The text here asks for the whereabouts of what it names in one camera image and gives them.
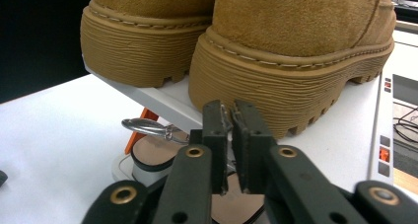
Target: black clamp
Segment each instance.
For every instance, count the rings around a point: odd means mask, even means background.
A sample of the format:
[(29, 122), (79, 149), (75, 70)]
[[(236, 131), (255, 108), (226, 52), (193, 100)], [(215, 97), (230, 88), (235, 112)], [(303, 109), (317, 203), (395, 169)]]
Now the black clamp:
[[(418, 220), (418, 205), (395, 187), (366, 181), (350, 193), (332, 185), (300, 149), (276, 144), (254, 105), (236, 101), (231, 115), (242, 192), (265, 195), (271, 223)], [(179, 150), (167, 180), (150, 187), (129, 181), (113, 184), (95, 201), (83, 223), (211, 223), (211, 194), (228, 190), (230, 128), (219, 101), (205, 105), (203, 129), (191, 131), (189, 145)]]

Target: white table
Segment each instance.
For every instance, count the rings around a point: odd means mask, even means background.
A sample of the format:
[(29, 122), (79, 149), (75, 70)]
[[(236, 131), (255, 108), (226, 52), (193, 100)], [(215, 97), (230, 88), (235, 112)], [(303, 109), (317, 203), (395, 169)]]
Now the white table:
[(140, 111), (93, 75), (0, 105), (0, 223), (80, 223)]

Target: boot heel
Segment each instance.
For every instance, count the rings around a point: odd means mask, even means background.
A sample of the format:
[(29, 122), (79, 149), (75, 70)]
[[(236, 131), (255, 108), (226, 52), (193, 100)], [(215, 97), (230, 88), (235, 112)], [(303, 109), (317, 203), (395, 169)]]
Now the boot heel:
[(213, 100), (227, 108), (234, 99), (251, 102), (276, 138), (288, 131), (299, 134), (336, 103), (347, 81), (363, 83), (378, 76), (393, 41), (356, 50), (338, 52), (331, 61), (313, 57), (314, 63), (298, 66), (296, 57), (246, 48), (208, 29), (191, 61), (189, 97), (199, 110)]
[(83, 11), (81, 46), (86, 65), (116, 82), (160, 87), (190, 67), (197, 38), (211, 18), (127, 18), (92, 1)]

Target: black background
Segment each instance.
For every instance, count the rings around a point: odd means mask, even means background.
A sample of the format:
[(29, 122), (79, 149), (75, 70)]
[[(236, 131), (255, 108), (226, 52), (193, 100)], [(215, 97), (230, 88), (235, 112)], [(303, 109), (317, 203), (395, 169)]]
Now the black background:
[(90, 0), (0, 0), (0, 103), (87, 75), (80, 20)]

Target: tan suede boot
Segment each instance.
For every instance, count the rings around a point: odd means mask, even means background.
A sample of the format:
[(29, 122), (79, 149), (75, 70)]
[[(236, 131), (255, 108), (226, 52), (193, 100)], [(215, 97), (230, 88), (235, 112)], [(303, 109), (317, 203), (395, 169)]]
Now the tan suede boot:
[(212, 22), (214, 0), (92, 0), (83, 11), (88, 67), (136, 87), (175, 82), (190, 67), (197, 38)]
[(348, 80), (378, 76), (393, 50), (391, 0), (216, 0), (199, 38), (189, 96), (254, 103), (279, 138), (300, 133)]

